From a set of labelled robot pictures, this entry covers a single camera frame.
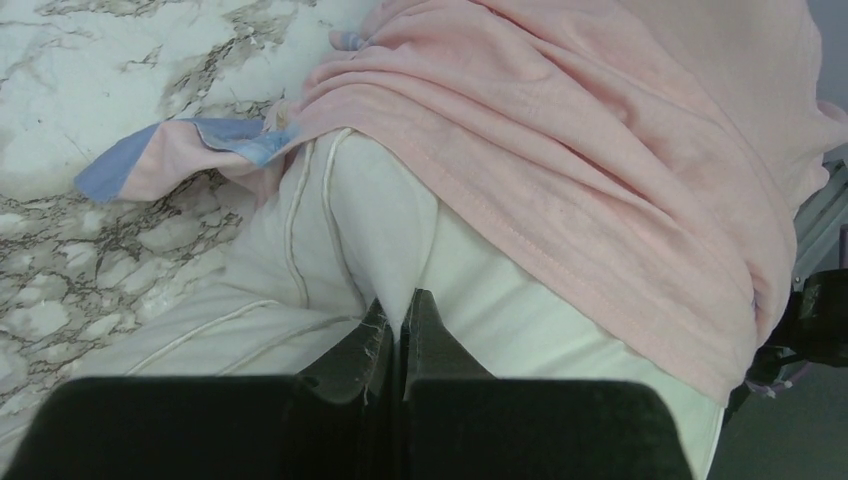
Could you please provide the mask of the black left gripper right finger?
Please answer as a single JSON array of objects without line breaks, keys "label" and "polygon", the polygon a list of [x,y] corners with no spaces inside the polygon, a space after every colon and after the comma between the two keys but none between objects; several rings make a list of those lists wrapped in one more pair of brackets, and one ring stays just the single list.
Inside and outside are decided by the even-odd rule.
[{"label": "black left gripper right finger", "polygon": [[417,291],[402,326],[403,479],[688,479],[671,413],[624,381],[501,379]]}]

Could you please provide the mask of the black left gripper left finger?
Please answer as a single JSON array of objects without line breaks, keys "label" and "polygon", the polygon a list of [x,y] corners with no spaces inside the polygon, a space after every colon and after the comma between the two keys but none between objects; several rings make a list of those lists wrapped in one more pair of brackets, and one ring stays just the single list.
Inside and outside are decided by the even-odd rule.
[{"label": "black left gripper left finger", "polygon": [[9,479],[386,479],[379,303],[294,375],[90,377],[40,407]]}]

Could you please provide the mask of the white pillow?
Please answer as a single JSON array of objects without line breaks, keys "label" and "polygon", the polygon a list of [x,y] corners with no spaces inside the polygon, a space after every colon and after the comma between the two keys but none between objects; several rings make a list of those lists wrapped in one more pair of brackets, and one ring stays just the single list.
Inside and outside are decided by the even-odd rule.
[{"label": "white pillow", "polygon": [[233,244],[223,275],[84,361],[73,379],[294,375],[379,303],[393,335],[379,451],[398,473],[399,358],[414,294],[501,379],[624,381],[669,409],[692,475],[710,470],[723,408],[613,338],[461,220],[387,149],[343,130],[303,146]]}]

